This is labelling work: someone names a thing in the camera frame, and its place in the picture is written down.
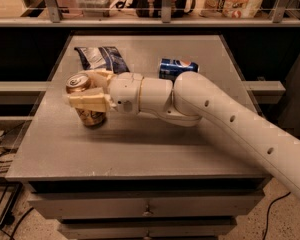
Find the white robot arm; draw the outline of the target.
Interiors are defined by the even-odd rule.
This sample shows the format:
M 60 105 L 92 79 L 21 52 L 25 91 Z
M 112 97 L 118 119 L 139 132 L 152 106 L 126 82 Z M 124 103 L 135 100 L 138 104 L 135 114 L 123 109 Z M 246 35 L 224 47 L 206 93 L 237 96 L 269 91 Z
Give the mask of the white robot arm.
M 211 121 L 300 200 L 300 140 L 239 104 L 203 75 L 188 71 L 176 80 L 89 70 L 70 76 L 66 104 L 79 110 L 149 113 L 180 126 Z

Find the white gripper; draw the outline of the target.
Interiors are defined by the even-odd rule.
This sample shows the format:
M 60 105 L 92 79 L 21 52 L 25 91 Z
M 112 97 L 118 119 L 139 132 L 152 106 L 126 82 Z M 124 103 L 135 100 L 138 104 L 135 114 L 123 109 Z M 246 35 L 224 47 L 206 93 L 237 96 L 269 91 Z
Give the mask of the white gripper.
M 108 112 L 115 107 L 120 113 L 139 113 L 139 96 L 143 80 L 141 74 L 125 72 L 115 76 L 111 71 L 104 69 L 87 70 L 86 74 L 96 88 L 86 91 L 79 98 L 64 94 L 63 100 L 67 105 L 96 112 Z

